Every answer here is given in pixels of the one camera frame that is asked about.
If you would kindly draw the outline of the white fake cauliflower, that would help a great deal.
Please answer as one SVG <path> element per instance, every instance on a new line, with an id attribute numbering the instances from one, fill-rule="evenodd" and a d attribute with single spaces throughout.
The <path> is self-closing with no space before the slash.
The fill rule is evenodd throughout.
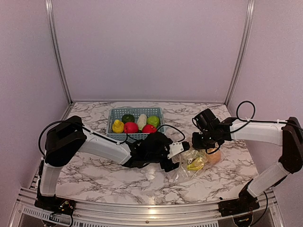
<path id="1" fill-rule="evenodd" d="M 203 149 L 202 150 L 190 149 L 188 151 L 183 152 L 181 155 L 182 158 L 187 162 L 192 162 L 197 157 L 205 158 L 205 151 Z"/>

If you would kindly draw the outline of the clear zip top bag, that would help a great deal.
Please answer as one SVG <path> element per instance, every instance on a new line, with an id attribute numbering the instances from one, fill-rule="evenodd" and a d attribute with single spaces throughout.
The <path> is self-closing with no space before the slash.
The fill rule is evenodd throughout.
<path id="1" fill-rule="evenodd" d="M 184 183 L 200 176 L 205 170 L 220 163 L 223 153 L 216 148 L 194 149 L 178 154 L 172 158 L 174 164 L 179 166 L 167 173 L 169 183 Z"/>

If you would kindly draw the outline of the yellow fake banana bunch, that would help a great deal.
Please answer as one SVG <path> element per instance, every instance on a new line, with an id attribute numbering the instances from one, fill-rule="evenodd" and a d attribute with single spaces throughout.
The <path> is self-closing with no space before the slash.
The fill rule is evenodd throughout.
<path id="1" fill-rule="evenodd" d="M 190 164 L 187 165 L 189 171 L 199 171 L 204 168 L 205 162 L 203 157 L 195 158 Z"/>

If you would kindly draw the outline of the green fake pear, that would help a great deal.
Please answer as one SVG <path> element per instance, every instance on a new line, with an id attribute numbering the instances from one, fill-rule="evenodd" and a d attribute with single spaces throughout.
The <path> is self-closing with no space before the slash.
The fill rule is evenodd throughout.
<path id="1" fill-rule="evenodd" d="M 159 117 L 153 115 L 147 118 L 147 124 L 152 125 L 153 127 L 157 128 L 160 124 Z"/>

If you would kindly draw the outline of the red fake apple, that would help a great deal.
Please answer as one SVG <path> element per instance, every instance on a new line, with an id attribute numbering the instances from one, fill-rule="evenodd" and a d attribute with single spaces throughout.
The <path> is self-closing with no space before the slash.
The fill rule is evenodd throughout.
<path id="1" fill-rule="evenodd" d="M 124 133 L 126 134 L 134 134 L 138 133 L 139 128 L 138 125 L 134 122 L 127 122 L 124 124 Z"/>

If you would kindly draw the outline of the light blue plastic basket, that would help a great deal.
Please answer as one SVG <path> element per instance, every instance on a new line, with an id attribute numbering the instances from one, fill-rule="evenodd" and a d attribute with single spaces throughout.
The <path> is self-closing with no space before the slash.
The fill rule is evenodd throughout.
<path id="1" fill-rule="evenodd" d="M 154 132 L 165 132 L 160 107 L 114 108 L 110 110 L 107 136 L 116 140 L 143 140 Z"/>

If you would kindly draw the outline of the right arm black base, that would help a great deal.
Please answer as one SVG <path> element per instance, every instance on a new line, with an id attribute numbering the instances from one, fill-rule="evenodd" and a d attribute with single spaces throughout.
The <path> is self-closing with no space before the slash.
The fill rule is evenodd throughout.
<path id="1" fill-rule="evenodd" d="M 244 212 L 251 212 L 260 208 L 257 197 L 253 197 L 248 192 L 248 185 L 252 182 L 250 180 L 239 192 L 237 199 L 221 201 L 218 204 L 218 210 L 222 217 L 229 215 L 237 215 Z"/>

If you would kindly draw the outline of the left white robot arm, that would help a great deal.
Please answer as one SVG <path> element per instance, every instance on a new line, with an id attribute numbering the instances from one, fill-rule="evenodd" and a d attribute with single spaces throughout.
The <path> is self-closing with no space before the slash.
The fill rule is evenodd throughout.
<path id="1" fill-rule="evenodd" d="M 178 167 L 172 158 L 183 151 L 180 141 L 173 142 L 159 131 L 135 142 L 118 141 L 86 128 L 78 116 L 55 121 L 41 133 L 46 134 L 46 140 L 45 147 L 39 148 L 43 154 L 39 191 L 42 204 L 49 210 L 60 206 L 60 200 L 55 196 L 57 181 L 61 169 L 77 152 L 107 158 L 127 168 L 159 163 L 163 170 L 169 172 Z"/>

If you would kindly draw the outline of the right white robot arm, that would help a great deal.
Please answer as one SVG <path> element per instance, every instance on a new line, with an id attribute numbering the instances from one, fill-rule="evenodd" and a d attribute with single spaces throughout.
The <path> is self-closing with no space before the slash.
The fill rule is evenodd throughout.
<path id="1" fill-rule="evenodd" d="M 296 117 L 262 121 L 236 116 L 221 121 L 210 109 L 205 109 L 192 122 L 200 131 L 193 136 L 195 147 L 210 151 L 218 150 L 228 141 L 246 143 L 259 175 L 235 200 L 234 207 L 239 212 L 246 211 L 254 198 L 303 167 L 303 128 Z"/>

